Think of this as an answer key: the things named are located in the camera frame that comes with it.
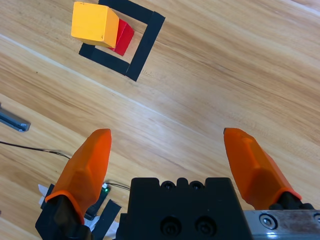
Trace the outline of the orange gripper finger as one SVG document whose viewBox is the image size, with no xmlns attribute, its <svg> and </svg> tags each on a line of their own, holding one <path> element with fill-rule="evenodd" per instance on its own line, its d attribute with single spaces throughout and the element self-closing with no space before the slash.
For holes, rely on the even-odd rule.
<svg viewBox="0 0 320 240">
<path fill-rule="evenodd" d="M 241 197 L 255 210 L 313 210 L 290 185 L 256 139 L 239 128 L 225 128 L 224 145 Z"/>
<path fill-rule="evenodd" d="M 100 196 L 112 146 L 111 130 L 94 131 L 65 165 L 35 228 L 43 240 L 93 240 L 85 213 Z"/>
</svg>

